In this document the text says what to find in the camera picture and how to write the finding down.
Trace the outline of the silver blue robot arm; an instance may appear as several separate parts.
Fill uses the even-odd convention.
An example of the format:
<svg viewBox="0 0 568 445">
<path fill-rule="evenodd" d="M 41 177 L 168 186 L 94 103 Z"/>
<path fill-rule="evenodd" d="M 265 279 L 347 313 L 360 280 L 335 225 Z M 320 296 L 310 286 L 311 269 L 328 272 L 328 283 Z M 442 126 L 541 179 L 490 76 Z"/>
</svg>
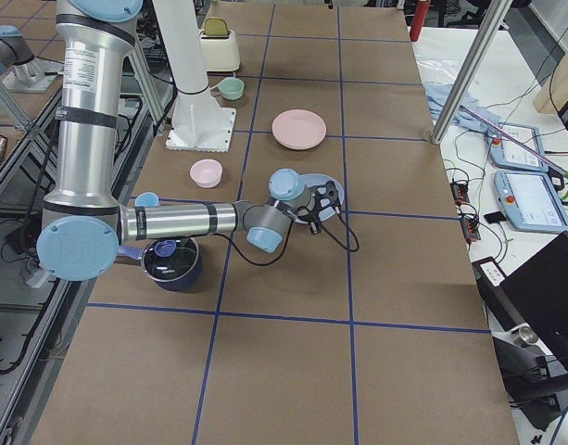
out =
<svg viewBox="0 0 568 445">
<path fill-rule="evenodd" d="M 112 196 L 122 65 L 136 44 L 139 1 L 61 1 L 57 31 L 66 50 L 55 188 L 44 198 L 37 254 L 44 269 L 68 281 L 105 273 L 120 245 L 156 240 L 246 233 L 247 241 L 274 252 L 295 222 L 323 230 L 322 211 L 339 211 L 333 182 L 306 185 L 281 169 L 269 181 L 265 204 L 248 201 L 127 208 Z"/>
</svg>

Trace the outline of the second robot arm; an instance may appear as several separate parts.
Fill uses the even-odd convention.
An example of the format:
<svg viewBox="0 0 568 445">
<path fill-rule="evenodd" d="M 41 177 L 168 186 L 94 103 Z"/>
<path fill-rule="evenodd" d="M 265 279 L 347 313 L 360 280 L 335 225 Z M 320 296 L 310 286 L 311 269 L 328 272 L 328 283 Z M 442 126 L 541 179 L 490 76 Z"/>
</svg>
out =
<svg viewBox="0 0 568 445">
<path fill-rule="evenodd" d="M 0 82 L 14 93 L 45 92 L 63 63 L 37 57 L 18 28 L 0 25 Z"/>
</svg>

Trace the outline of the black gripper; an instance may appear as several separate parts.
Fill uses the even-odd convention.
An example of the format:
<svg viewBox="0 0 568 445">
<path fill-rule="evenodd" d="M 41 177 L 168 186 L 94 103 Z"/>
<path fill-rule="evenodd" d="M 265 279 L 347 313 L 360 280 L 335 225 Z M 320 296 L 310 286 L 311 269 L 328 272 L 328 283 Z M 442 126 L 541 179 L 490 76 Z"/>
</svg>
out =
<svg viewBox="0 0 568 445">
<path fill-rule="evenodd" d="M 306 183 L 313 197 L 313 203 L 306 214 L 307 221 L 326 221 L 341 215 L 342 186 L 336 180 L 311 180 Z M 317 222 L 310 222 L 309 229 L 319 234 L 321 227 Z"/>
</svg>

